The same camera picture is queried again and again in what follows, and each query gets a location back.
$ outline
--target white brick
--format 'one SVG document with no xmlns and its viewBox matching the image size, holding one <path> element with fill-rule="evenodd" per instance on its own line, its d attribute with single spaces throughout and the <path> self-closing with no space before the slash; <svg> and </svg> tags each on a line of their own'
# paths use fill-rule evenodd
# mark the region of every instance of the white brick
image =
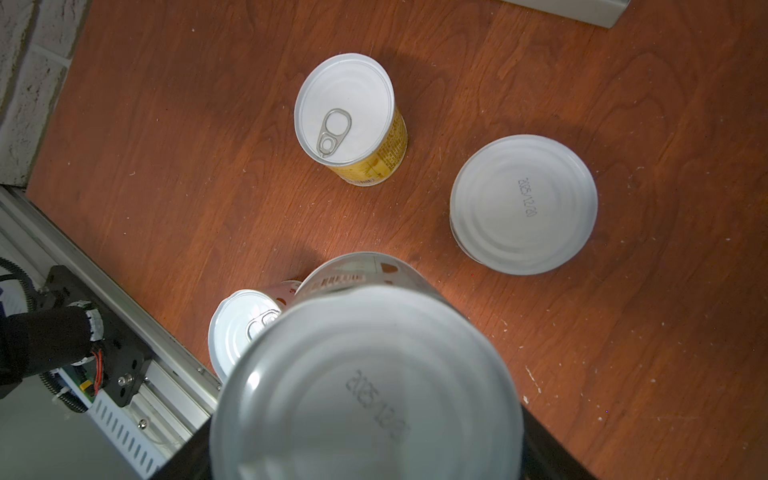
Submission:
<svg viewBox="0 0 768 480">
<path fill-rule="evenodd" d="M 32 0 L 0 0 L 0 120 L 12 95 L 19 55 L 34 17 Z"/>
<path fill-rule="evenodd" d="M 72 58 L 87 10 L 88 0 L 42 0 L 32 43 L 64 58 Z"/>
<path fill-rule="evenodd" d="M 0 184 L 27 184 L 65 72 L 59 63 L 27 53 L 0 127 Z"/>
</svg>

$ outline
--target white can lid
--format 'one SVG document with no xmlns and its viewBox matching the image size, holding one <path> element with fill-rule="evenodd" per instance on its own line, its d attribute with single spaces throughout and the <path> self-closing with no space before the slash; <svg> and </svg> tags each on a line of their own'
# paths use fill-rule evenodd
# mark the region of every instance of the white can lid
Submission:
<svg viewBox="0 0 768 480">
<path fill-rule="evenodd" d="M 210 362 L 225 382 L 250 343 L 280 314 L 265 293 L 238 290 L 219 304 L 208 329 Z"/>
<path fill-rule="evenodd" d="M 396 286 L 296 304 L 237 364 L 214 413 L 219 480 L 517 478 L 522 414 L 491 343 Z"/>
<path fill-rule="evenodd" d="M 471 258 L 532 275 L 562 265 L 587 243 L 598 191 L 563 144 L 513 135 L 484 146 L 459 171 L 450 215 L 454 238 Z"/>
<path fill-rule="evenodd" d="M 329 112 L 340 109 L 352 123 L 330 155 L 318 150 L 318 138 Z M 384 140 L 392 124 L 395 95 L 384 67 L 357 53 L 337 55 L 318 65 L 304 81 L 296 99 L 296 136 L 304 151 L 323 164 L 349 165 L 368 157 Z M 326 127 L 341 135 L 349 120 L 340 112 Z"/>
</svg>

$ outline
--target wood grain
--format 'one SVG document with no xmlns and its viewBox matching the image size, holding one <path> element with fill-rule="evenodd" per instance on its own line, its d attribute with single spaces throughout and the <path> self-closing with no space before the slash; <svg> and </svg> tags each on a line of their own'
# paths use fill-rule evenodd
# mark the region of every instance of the wood grain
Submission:
<svg viewBox="0 0 768 480">
<path fill-rule="evenodd" d="M 768 477 L 768 5 L 636 0 L 611 30 L 492 0 L 96 0 L 29 197 L 204 362 L 234 290 L 378 250 L 494 343 L 530 410 L 603 478 Z M 346 51 L 389 72 L 410 143 L 351 187 L 293 131 Z M 448 222 L 510 134 L 579 154 L 584 249 L 515 277 Z"/>
</svg>

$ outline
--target pull tab ring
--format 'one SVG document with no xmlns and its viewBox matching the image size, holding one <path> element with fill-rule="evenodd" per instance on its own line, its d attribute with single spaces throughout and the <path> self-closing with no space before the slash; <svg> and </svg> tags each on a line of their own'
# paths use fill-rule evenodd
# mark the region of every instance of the pull tab ring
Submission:
<svg viewBox="0 0 768 480">
<path fill-rule="evenodd" d="M 341 134 L 334 134 L 328 130 L 328 117 L 331 114 L 342 114 L 346 117 L 346 129 Z M 326 114 L 323 119 L 323 125 L 320 127 L 320 136 L 317 138 L 317 151 L 320 152 L 321 157 L 328 157 L 333 155 L 333 152 L 341 145 L 344 137 L 349 133 L 349 129 L 352 128 L 352 115 L 348 111 L 341 108 L 334 108 Z"/>
<path fill-rule="evenodd" d="M 261 323 L 262 328 L 265 327 L 267 324 L 264 323 L 264 318 L 266 318 L 267 315 L 274 314 L 275 317 L 280 315 L 279 310 L 267 310 L 266 312 L 262 313 L 258 317 L 251 319 L 251 321 L 248 322 L 248 325 L 245 325 L 245 337 L 248 339 L 249 342 L 253 342 L 253 337 L 250 335 L 250 326 L 254 323 Z"/>
</svg>

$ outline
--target bolt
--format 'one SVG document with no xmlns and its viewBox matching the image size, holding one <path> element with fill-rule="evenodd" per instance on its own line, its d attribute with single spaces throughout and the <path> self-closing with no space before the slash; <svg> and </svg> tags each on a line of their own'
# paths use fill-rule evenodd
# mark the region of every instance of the bolt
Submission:
<svg viewBox="0 0 768 480">
<path fill-rule="evenodd" d="M 120 377 L 118 379 L 118 385 L 119 386 L 130 385 L 133 382 L 134 382 L 134 376 L 131 375 L 130 373 L 126 373 L 125 375 L 123 375 L 122 377 Z"/>
</svg>

